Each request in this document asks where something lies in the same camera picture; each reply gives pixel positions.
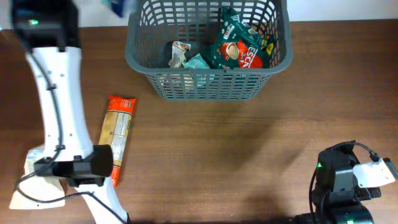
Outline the beige packet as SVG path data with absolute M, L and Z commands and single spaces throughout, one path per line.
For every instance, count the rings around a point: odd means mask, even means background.
M 44 149 L 45 146 L 42 144 L 28 151 L 25 158 L 23 176 L 34 171 L 34 162 L 43 158 Z M 65 196 L 65 191 L 60 181 L 53 177 L 34 176 L 23 181 L 19 187 L 25 194 L 37 200 L 53 200 Z M 64 200 L 54 203 L 39 203 L 25 198 L 19 192 L 14 192 L 9 208 L 11 210 L 40 210 L 64 206 Z

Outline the teal small sachet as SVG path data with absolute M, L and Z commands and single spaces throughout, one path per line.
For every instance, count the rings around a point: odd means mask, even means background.
M 189 59 L 187 62 L 182 63 L 184 68 L 192 68 L 192 69 L 210 69 L 211 67 L 207 64 L 207 62 L 203 59 L 201 54 L 196 54 L 196 56 Z

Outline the orange spaghetti packet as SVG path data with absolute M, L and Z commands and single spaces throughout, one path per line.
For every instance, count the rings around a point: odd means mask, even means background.
M 114 187 L 119 182 L 124 150 L 127 143 L 129 128 L 132 123 L 135 98 L 109 96 L 105 112 L 99 144 L 108 144 L 113 152 L 113 170 L 110 175 Z

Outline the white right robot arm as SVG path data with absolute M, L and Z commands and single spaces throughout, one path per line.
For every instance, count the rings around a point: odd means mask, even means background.
M 366 150 L 372 162 L 381 159 L 377 153 L 356 141 L 341 142 L 320 152 L 310 181 L 310 212 L 295 216 L 294 223 L 374 223 L 370 211 L 361 202 L 380 197 L 381 191 L 379 187 L 360 186 L 354 175 L 354 167 L 360 164 L 353 152 L 355 146 Z

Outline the green Nescafe coffee bag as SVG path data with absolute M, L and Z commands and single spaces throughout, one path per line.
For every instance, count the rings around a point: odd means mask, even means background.
M 203 54 L 211 68 L 269 68 L 277 47 L 272 34 L 261 34 L 232 8 L 221 9 L 220 32 Z

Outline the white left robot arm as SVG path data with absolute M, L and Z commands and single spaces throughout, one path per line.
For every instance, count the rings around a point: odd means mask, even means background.
M 11 24 L 25 50 L 37 85 L 45 130 L 44 155 L 32 173 L 16 181 L 14 190 L 34 177 L 66 180 L 83 197 L 97 223 L 128 223 L 110 175 L 109 145 L 95 145 L 86 126 L 81 95 L 81 44 L 78 8 L 73 1 L 10 2 Z

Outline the grey plastic basket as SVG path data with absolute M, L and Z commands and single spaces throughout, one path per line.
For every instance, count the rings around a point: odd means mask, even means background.
M 184 56 L 204 56 L 212 46 L 224 58 L 219 35 L 232 37 L 222 13 L 234 9 L 239 20 L 271 38 L 262 68 L 217 63 L 208 69 L 173 68 L 172 44 L 191 46 Z M 139 1 L 129 16 L 126 61 L 144 74 L 168 100 L 243 101 L 254 98 L 270 77 L 292 62 L 293 48 L 286 0 L 266 1 Z

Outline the brown snack bag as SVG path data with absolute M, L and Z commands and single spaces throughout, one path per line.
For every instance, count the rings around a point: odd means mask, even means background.
M 185 53 L 191 49 L 190 44 L 186 44 L 180 41 L 173 41 L 172 43 L 172 58 L 169 60 L 169 66 L 171 68 L 178 68 L 182 66 L 182 63 L 186 61 Z

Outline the Kleenex tissue multipack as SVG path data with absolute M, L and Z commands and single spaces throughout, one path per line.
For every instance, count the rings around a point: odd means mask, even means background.
M 138 5 L 138 0 L 101 0 L 101 2 L 120 18 L 134 13 Z

